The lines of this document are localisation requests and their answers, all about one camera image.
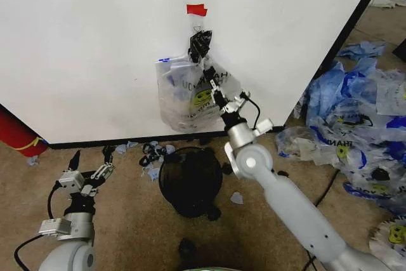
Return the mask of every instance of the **black trash can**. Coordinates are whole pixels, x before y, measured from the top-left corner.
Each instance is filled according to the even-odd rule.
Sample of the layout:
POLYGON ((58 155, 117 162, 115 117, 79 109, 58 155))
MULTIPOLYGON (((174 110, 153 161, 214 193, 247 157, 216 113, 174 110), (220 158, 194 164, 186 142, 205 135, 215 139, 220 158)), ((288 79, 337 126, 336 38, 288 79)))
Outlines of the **black trash can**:
POLYGON ((218 215, 213 200, 223 182, 221 166, 211 149, 183 147, 166 155, 159 171, 162 195, 182 216, 218 215))

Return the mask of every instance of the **red cylinder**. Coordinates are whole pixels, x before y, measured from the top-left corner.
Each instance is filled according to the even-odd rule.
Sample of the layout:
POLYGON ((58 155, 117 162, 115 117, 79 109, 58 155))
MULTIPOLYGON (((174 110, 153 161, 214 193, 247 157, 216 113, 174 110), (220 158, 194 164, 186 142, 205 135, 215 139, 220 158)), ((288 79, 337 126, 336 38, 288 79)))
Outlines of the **red cylinder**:
POLYGON ((0 140, 26 157, 44 152, 46 144, 15 116, 0 107, 0 140))

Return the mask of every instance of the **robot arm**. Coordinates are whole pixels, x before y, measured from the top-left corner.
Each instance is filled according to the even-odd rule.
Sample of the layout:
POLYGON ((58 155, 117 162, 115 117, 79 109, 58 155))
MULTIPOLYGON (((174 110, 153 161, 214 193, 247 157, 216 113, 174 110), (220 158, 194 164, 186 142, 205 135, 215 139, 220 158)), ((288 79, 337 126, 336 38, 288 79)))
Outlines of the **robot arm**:
POLYGON ((214 78, 213 67, 204 71, 212 87, 212 98, 220 107, 220 115, 230 141, 225 152, 234 173, 239 178, 256 180, 263 188, 267 203, 276 212, 301 245, 313 253, 326 270, 387 271, 376 257, 359 252, 347 245, 323 214, 284 176, 273 171, 272 156, 257 137, 273 128, 271 120, 260 122, 251 130, 239 110, 249 93, 243 91, 235 101, 229 101, 214 78))
POLYGON ((71 205, 63 218, 44 220, 39 229, 42 235, 55 236, 62 244, 55 248, 39 267, 39 271, 92 271, 95 265, 93 242, 95 229, 95 195, 98 187, 112 174, 111 147, 105 147, 105 162, 96 171, 77 170, 80 152, 69 163, 69 168, 57 182, 71 198, 71 205))

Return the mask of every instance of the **brown carpet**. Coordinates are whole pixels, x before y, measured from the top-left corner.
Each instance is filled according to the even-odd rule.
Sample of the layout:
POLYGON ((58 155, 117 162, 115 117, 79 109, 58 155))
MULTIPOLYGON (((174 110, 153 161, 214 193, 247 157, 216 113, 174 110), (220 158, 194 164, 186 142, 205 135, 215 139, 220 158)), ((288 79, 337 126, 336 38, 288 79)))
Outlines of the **brown carpet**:
MULTIPOLYGON (((379 59, 378 67, 406 70, 406 65, 391 54, 406 36, 405 12, 406 8, 369 8, 348 41, 383 39, 389 45, 379 59)), ((274 168, 287 171, 304 194, 315 201, 334 170, 330 166, 289 162, 277 157, 274 138, 275 135, 265 135, 260 140, 271 150, 274 168)), ((225 161, 225 141, 225 138, 218 138, 209 144, 221 163, 225 161)), ((179 148, 191 143, 173 144, 179 148)), ((18 270, 13 251, 21 242, 36 235, 41 222, 47 218, 49 191, 74 152, 48 150, 40 156, 38 166, 29 167, 18 152, 0 144, 1 270, 18 270)), ((214 222, 203 216, 187 219, 165 201, 157 181, 141 177, 138 165, 141 156, 140 146, 124 155, 115 155, 117 169, 96 196, 96 270, 179 270, 186 267, 177 251, 183 237, 197 245, 193 265, 241 270, 301 270, 307 261, 305 251, 269 209, 255 182, 238 180, 233 175, 224 176, 216 198, 221 218, 214 222), (244 205, 230 201, 235 191, 243 195, 244 205)), ((95 170, 102 160, 101 148, 83 149, 80 170, 95 170)), ((390 215, 373 202, 348 195, 342 188, 344 181, 345 177, 339 175, 320 210, 350 245, 368 251, 369 232, 390 215)), ((53 199, 54 215, 61 216, 68 205, 67 196, 58 191, 53 199)), ((20 255, 31 270, 37 270, 57 245, 54 238, 42 238, 22 249, 20 255)))

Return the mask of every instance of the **yellow stripe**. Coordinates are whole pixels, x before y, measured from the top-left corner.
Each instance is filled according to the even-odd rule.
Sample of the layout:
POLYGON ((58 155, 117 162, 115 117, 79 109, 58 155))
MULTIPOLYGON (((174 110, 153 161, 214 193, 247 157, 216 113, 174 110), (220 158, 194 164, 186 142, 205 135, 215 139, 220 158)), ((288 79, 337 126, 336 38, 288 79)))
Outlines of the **yellow stripe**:
POLYGON ((39 140, 43 140, 43 139, 37 137, 37 138, 33 139, 29 144, 27 144, 27 145, 24 146, 24 147, 20 147, 19 149, 15 149, 14 147, 12 147, 12 148, 15 149, 15 150, 27 149, 27 148, 29 148, 29 147, 31 147, 31 146, 37 146, 39 140))

